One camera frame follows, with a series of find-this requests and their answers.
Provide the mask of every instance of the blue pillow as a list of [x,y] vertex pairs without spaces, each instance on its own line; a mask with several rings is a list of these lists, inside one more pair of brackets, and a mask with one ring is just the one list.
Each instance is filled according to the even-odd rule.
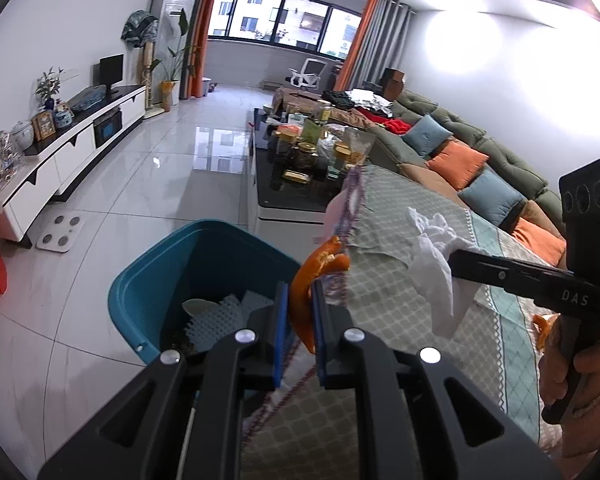
[[442,141],[453,134],[440,126],[431,116],[425,115],[407,133],[402,140],[410,145],[420,156],[429,155]]
[[500,226],[511,210],[526,202],[519,191],[507,184],[489,166],[462,191],[460,199],[482,218],[495,226]]

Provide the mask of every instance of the camera lens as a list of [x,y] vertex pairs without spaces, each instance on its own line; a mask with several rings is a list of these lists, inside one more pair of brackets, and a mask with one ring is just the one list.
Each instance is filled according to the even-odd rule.
[[600,180],[593,185],[593,202],[600,207]]
[[576,188],[576,206],[581,213],[589,210],[589,188],[584,184],[580,184]]
[[573,195],[567,191],[562,197],[562,205],[567,213],[570,213],[573,209]]

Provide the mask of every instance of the small trash can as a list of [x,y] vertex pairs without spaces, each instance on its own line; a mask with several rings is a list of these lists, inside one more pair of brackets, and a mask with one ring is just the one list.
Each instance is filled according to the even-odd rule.
[[206,97],[206,95],[209,93],[209,83],[211,83],[210,77],[202,78],[202,95],[204,97]]
[[146,364],[162,350],[161,333],[183,329],[190,298],[218,302],[252,290],[268,298],[300,264],[247,231],[219,220],[185,225],[123,270],[109,290],[109,315]]

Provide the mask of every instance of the white tile floor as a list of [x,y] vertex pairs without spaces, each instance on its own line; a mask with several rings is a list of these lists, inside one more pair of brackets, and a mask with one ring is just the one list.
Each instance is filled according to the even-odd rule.
[[218,87],[145,121],[30,228],[79,212],[71,250],[2,248],[0,444],[27,478],[141,369],[107,311],[118,273],[187,221],[246,222],[246,123],[270,99]]

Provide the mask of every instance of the window pane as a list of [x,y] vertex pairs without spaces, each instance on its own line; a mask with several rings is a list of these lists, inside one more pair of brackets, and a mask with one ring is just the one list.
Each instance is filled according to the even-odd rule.
[[238,0],[229,36],[269,41],[273,33],[273,20],[276,19],[282,0]]
[[345,59],[360,25],[360,17],[344,10],[333,9],[324,33],[320,52]]
[[231,14],[231,5],[234,0],[214,0],[214,8],[211,11],[211,21],[209,22],[210,36],[224,36],[229,25],[229,15]]
[[323,4],[309,0],[285,0],[284,21],[280,21],[276,41],[315,50],[326,15],[327,6]]

